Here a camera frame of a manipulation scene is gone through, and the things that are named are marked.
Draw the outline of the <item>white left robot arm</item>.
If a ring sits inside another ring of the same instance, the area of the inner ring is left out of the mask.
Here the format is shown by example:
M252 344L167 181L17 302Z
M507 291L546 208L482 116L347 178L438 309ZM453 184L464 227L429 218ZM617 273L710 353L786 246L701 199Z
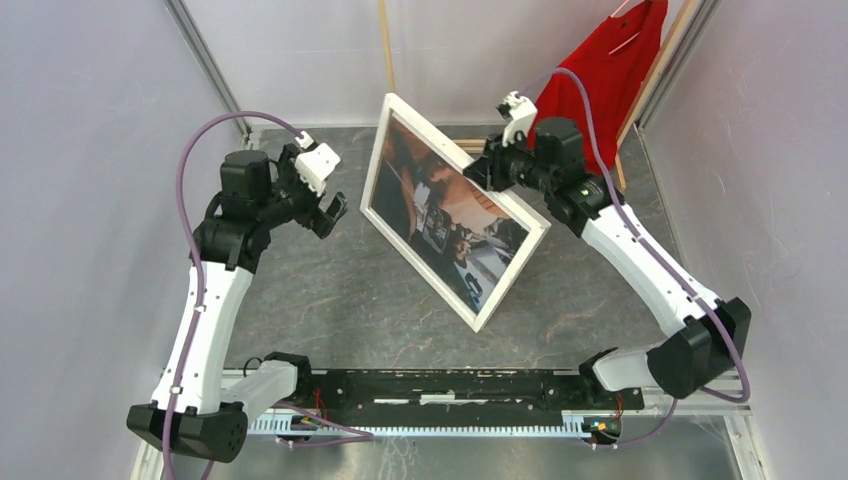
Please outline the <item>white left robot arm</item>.
M278 160L260 150L228 154L220 166L221 188L193 231L199 264L177 338L151 399L132 405L127 428L160 451L230 463L241 451L249 425L274 403L306 405L314 394L307 357L273 352L257 372L222 386L223 365L237 313L278 226L295 222L327 237L345 214L337 193L320 202L341 159L319 143L284 147Z

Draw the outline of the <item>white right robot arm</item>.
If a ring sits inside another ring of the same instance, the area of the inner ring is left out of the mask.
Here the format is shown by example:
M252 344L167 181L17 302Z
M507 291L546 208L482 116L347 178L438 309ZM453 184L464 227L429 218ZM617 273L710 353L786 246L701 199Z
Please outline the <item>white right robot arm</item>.
M463 170L482 189L520 185L542 193L551 215L600 253L627 281L657 321L665 340L653 346L605 350L580 366L580 400L602 408L626 388L658 387L675 399L707 392L741 359L752 313L740 298L723 300L695 281L642 227L623 195L586 167L574 121L547 118L529 143L490 136Z

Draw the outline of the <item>printed photo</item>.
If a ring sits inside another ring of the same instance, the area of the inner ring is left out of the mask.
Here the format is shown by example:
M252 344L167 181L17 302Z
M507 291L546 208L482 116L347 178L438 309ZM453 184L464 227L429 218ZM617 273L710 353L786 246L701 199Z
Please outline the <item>printed photo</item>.
M474 315L529 232L391 115L369 207Z

